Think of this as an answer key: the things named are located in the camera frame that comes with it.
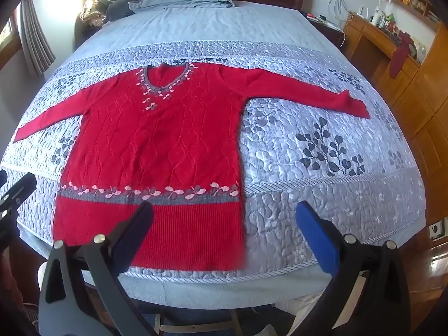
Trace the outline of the dark red hanging cloth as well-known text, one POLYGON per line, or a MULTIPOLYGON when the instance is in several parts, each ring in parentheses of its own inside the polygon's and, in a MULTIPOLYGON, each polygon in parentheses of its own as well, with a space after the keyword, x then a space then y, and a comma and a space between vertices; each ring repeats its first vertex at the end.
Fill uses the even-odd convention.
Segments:
POLYGON ((389 65, 389 76, 393 79, 395 79, 397 74, 401 71, 406 57, 411 52, 410 48, 415 46, 414 41, 408 33, 399 31, 398 37, 400 38, 400 45, 396 51, 394 51, 389 65))

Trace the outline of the wooden desk cabinet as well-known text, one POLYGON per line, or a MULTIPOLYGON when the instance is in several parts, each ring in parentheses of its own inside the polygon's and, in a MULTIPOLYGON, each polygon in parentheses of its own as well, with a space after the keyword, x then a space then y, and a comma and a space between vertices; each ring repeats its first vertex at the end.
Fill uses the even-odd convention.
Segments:
POLYGON ((422 63, 407 57, 395 77, 396 45, 379 28, 350 15, 342 53, 391 109, 415 156, 426 191, 428 224, 447 217, 447 27, 440 24, 422 63))

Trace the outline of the red knit sweater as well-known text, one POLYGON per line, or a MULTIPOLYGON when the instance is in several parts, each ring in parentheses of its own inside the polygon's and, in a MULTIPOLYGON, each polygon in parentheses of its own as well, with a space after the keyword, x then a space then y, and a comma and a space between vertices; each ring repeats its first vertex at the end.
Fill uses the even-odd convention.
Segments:
POLYGON ((244 265, 239 128, 250 99, 286 99, 367 118, 348 91, 221 64, 139 67, 83 88, 17 130, 72 117, 80 130, 59 181, 52 233, 70 246, 110 231, 144 201, 154 221, 134 264, 175 271, 244 265))

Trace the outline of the wooden window frame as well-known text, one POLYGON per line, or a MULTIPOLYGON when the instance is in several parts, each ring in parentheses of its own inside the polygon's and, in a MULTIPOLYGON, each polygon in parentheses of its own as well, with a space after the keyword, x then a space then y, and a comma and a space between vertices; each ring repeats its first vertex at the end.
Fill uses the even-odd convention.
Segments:
POLYGON ((17 27, 17 11, 13 10, 11 17, 1 31, 0 69, 21 49, 21 42, 17 27))

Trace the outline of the wall power socket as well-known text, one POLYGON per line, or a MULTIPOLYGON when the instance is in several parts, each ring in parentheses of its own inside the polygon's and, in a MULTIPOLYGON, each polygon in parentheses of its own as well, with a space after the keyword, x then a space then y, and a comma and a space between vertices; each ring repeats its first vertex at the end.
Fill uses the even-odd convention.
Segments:
POLYGON ((444 220, 439 220, 428 227, 429 238, 433 241, 444 236, 444 220))

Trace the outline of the pile of clothes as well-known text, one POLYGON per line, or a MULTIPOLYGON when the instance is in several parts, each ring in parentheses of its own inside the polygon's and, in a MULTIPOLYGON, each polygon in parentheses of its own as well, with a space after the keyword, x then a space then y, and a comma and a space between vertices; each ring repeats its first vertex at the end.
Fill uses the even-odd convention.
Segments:
POLYGON ((134 14, 130 3, 142 0, 86 0, 79 15, 81 22, 89 27, 102 27, 104 24, 134 14))

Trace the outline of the grey curtain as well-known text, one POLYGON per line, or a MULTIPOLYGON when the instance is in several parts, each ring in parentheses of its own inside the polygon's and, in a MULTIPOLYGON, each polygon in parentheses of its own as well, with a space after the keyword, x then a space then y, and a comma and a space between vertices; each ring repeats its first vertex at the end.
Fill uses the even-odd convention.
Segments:
POLYGON ((20 2, 18 31, 28 71, 35 77, 43 76, 55 62, 55 55, 40 25, 33 0, 20 2))

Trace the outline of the grey quilted leaf bedspread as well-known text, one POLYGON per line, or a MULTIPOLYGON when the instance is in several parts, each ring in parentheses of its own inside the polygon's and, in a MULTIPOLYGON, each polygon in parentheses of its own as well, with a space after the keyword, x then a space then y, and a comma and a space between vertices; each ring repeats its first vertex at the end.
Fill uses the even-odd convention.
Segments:
POLYGON ((1 160, 37 188, 20 210, 42 256, 154 220, 129 296, 242 308, 325 288, 295 223, 309 202, 365 244, 422 230, 418 166, 381 95, 298 12, 239 2, 107 23, 55 70, 1 160))

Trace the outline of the white bottle on desk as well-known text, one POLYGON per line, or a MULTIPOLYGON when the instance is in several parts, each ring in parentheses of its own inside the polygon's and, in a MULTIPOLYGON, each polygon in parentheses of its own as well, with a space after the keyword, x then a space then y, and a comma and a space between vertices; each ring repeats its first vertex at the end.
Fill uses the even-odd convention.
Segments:
POLYGON ((370 23, 374 26, 377 26, 381 20, 381 17, 382 17, 382 11, 379 9, 379 7, 376 7, 370 23))

